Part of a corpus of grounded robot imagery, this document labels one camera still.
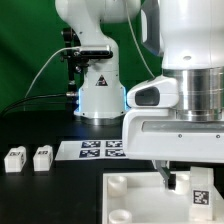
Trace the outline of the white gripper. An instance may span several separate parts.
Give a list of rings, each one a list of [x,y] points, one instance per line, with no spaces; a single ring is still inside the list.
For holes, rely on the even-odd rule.
[[[154,160],[166,189],[176,189],[168,161],[224,163],[224,121],[177,120],[168,109],[131,109],[124,117],[123,150],[129,159]]]

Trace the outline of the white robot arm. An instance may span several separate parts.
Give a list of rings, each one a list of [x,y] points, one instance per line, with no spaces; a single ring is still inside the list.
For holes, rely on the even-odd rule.
[[[122,116],[132,159],[224,163],[224,0],[56,0],[56,9],[78,35],[73,52],[87,69],[79,115]],[[118,47],[100,26],[135,16],[162,73],[122,93]]]

